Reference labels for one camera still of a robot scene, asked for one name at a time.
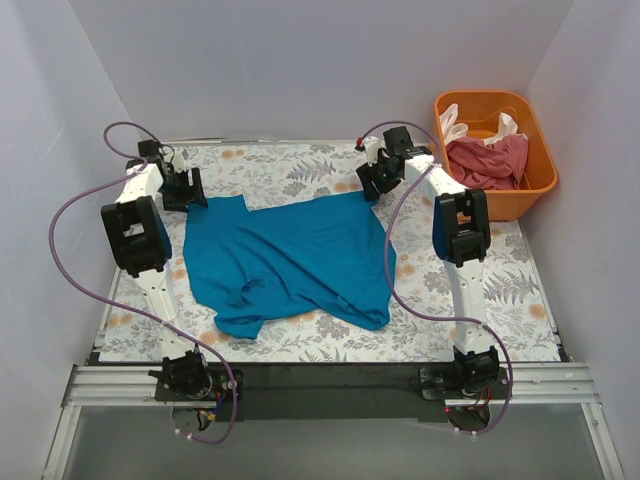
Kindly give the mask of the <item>blue t shirt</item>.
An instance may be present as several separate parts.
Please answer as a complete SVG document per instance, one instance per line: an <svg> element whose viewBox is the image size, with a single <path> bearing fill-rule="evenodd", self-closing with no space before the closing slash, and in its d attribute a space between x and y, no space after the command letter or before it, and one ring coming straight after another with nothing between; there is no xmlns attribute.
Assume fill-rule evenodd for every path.
<svg viewBox="0 0 640 480"><path fill-rule="evenodd" d="M237 339L313 310L369 331L391 319L396 254L359 192L258 210L211 198L188 211L183 258L194 299Z"/></svg>

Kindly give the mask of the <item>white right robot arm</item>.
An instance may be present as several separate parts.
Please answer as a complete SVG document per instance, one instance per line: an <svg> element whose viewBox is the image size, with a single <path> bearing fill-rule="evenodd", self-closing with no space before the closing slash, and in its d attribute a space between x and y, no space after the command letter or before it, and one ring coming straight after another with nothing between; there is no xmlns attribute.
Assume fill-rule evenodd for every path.
<svg viewBox="0 0 640 480"><path fill-rule="evenodd" d="M355 149L366 162L356 169L365 199L376 201L401 182L418 189L433 206L432 244L448 275L454 304L456 336L453 360L419 372L420 395L427 400L459 394L486 394L499 379L496 340L486 328L484 261L491 235L485 192L454 180L431 151L415 145L406 127L360 137Z"/></svg>

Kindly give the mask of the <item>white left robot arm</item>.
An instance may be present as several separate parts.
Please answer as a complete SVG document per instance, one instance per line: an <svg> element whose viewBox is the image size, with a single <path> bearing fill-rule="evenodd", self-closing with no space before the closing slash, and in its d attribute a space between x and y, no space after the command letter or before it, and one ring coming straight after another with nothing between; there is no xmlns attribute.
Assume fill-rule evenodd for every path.
<svg viewBox="0 0 640 480"><path fill-rule="evenodd" d="M138 159L127 163L132 173L114 203L101 209L101 218L117 266L129 274L145 298L150 313L160 319L162 367L152 376L171 391L193 400L209 395L213 377L194 342L179 335L186 328L174 295L169 260L172 246L156 206L169 212L188 211L192 204L208 207L198 168L187 169L184 157L165 158L157 140L138 143Z"/></svg>

